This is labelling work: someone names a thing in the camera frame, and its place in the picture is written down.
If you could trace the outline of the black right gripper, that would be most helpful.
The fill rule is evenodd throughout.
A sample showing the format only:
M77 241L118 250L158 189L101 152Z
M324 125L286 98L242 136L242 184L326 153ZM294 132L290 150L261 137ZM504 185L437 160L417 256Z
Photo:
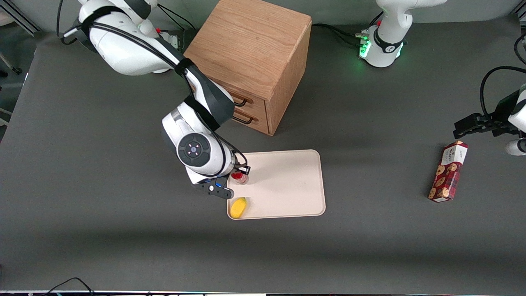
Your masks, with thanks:
M242 174L249 174L251 167L248 165L239 166L238 159L229 159L226 161L226 176L231 175L231 173L238 170Z

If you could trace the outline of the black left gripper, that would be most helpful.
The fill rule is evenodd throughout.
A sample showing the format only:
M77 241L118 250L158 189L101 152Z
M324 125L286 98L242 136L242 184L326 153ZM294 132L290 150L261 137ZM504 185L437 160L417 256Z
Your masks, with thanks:
M495 111L490 114L492 120L504 131L499 129L493 129L493 136L500 136L503 134L518 135L519 130L513 126L508 118L511 112L514 110L519 97L519 91L515 91L508 96L501 99L496 105ZM485 123L488 122L487 118L481 113L472 113L464 118L468 124L464 125L461 123L455 123L454 127L454 138L461 139L462 137L475 133L485 133L490 131Z

